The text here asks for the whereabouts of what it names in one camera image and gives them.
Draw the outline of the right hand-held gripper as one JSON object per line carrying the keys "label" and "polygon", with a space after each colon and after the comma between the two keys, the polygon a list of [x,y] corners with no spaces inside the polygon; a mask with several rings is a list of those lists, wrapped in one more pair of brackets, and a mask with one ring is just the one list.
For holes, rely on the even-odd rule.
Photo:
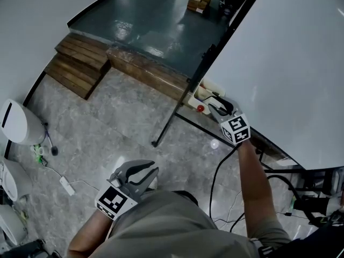
{"label": "right hand-held gripper", "polygon": [[209,111],[220,123],[224,136],[234,145],[248,140],[251,136],[250,125],[237,103],[224,98],[217,98],[217,101],[221,104],[220,109],[209,104]]}

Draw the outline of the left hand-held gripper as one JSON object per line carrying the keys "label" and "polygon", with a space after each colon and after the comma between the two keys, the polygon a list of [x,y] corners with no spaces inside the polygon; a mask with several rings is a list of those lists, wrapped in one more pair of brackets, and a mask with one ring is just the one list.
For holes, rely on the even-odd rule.
{"label": "left hand-held gripper", "polygon": [[141,195],[157,177],[159,168],[152,169],[139,182],[128,179],[154,163],[152,160],[124,162],[102,185],[95,198],[95,207],[112,220],[135,207],[141,201]]}

